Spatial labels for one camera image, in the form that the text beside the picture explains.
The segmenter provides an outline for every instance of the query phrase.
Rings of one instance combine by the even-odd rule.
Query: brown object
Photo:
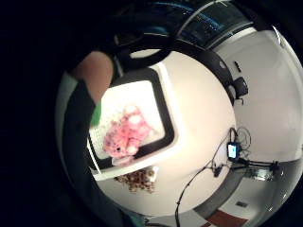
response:
[[[152,169],[143,168],[126,175],[115,177],[114,180],[128,185],[131,192],[136,192],[137,189],[141,189],[152,193],[154,191],[154,182],[151,182],[153,175],[154,171]]]
[[[247,219],[237,218],[221,210],[217,210],[207,221],[218,227],[241,227]]]

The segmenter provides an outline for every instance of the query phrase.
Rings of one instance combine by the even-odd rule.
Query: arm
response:
[[[83,79],[90,97],[98,104],[109,87],[114,73],[110,57],[93,51],[71,72],[75,79]]]

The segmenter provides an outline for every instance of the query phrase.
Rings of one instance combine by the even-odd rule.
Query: screen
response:
[[[237,147],[235,145],[228,145],[228,157],[229,158],[237,157]]]

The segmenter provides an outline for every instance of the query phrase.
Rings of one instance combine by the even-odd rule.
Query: black border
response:
[[[161,118],[161,121],[162,121],[162,124],[164,127],[165,136],[162,139],[159,139],[157,141],[154,141],[152,143],[149,143],[145,146],[140,147],[139,151],[134,156],[135,159],[139,159],[143,156],[146,156],[161,148],[168,146],[173,141],[173,138],[175,135],[173,126],[172,126],[172,122],[169,117],[169,110],[166,105],[166,100],[165,100],[164,93],[163,93],[163,90],[161,87],[161,83],[160,83],[158,74],[153,69],[144,68],[144,69],[140,69],[140,70],[131,71],[131,72],[125,74],[122,78],[119,78],[119,79],[116,79],[115,81],[113,81],[113,83],[111,84],[110,87],[116,87],[121,84],[137,82],[137,81],[142,81],[142,80],[148,80],[151,82],[154,97],[156,100],[156,105],[159,110],[160,118]],[[100,167],[100,169],[106,169],[106,168],[113,167],[111,157],[106,158],[106,159],[99,159],[97,157],[94,148],[92,148],[93,144],[91,142],[91,138],[89,137],[88,139],[89,139],[89,144],[90,144],[91,150],[94,154],[94,158],[96,159],[96,162],[97,162],[98,166]],[[90,157],[89,153],[87,152],[87,150],[85,151],[85,153],[86,153],[85,157],[86,157],[88,165],[91,168],[93,168],[94,170],[96,170],[95,165],[93,165],[93,162],[92,162],[91,157]]]

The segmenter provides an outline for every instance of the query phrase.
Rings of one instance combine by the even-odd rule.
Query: desk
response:
[[[181,53],[173,52],[163,63],[167,67],[175,93],[185,136],[181,150],[155,164],[159,170],[155,191],[131,193],[126,185],[112,179],[98,182],[99,188],[114,202],[146,216],[174,214],[176,202],[186,183],[214,155],[230,127],[236,125],[226,91],[203,65]],[[225,144],[219,149],[216,163],[225,163]],[[224,168],[218,178],[207,169],[187,189],[180,213],[207,200],[228,173]]]

